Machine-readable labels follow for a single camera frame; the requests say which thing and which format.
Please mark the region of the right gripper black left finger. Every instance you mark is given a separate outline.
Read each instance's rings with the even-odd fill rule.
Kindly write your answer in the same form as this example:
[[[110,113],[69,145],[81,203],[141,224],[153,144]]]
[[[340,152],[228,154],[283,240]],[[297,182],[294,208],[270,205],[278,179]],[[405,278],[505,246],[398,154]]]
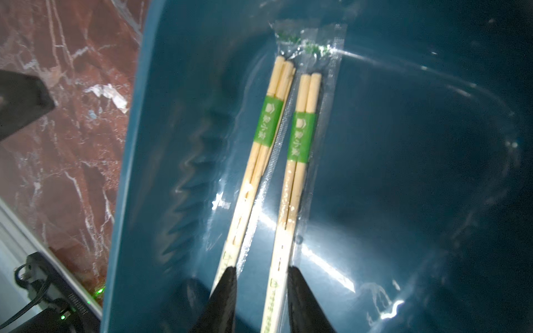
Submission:
[[[234,333],[236,302],[237,273],[234,266],[229,266],[190,332]]]

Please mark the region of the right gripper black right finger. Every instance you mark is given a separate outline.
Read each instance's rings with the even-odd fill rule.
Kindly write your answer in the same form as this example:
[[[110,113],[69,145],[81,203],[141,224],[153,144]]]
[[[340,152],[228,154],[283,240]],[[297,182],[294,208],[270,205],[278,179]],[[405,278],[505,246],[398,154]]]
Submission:
[[[287,297],[292,333],[335,332],[301,271],[295,266],[288,268]]]

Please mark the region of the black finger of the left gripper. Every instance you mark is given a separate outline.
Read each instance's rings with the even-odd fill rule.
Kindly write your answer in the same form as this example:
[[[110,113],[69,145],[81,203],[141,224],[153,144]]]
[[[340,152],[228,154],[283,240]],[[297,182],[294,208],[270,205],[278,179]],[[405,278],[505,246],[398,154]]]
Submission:
[[[38,76],[1,70],[1,140],[48,114],[55,106]]]

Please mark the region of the teal storage box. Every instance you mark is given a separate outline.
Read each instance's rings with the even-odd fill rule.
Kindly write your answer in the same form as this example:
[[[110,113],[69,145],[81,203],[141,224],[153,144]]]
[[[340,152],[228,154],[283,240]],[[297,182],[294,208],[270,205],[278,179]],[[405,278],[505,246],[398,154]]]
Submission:
[[[326,66],[293,258],[333,328],[531,332],[531,1],[153,1],[101,331],[204,311],[297,40]]]

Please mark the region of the chopstick pair sixteenth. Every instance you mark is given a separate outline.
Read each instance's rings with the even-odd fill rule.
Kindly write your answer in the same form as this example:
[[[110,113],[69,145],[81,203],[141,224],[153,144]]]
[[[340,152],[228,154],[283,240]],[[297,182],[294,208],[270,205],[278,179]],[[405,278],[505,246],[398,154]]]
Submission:
[[[316,22],[303,19],[279,20],[272,28],[278,52],[212,290],[216,290],[228,267],[237,266],[262,178],[270,160],[277,159],[272,154],[285,136],[288,117],[296,107],[299,79],[308,66],[319,31]]]

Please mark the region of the chopstick pair fifteenth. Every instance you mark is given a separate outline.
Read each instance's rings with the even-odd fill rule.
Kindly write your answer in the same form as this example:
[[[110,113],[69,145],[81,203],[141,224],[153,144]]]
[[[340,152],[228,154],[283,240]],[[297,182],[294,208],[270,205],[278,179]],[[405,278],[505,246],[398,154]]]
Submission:
[[[262,315],[261,332],[280,332],[288,312],[287,274],[297,237],[308,221],[316,168],[333,106],[347,27],[319,27],[309,63],[299,79]]]

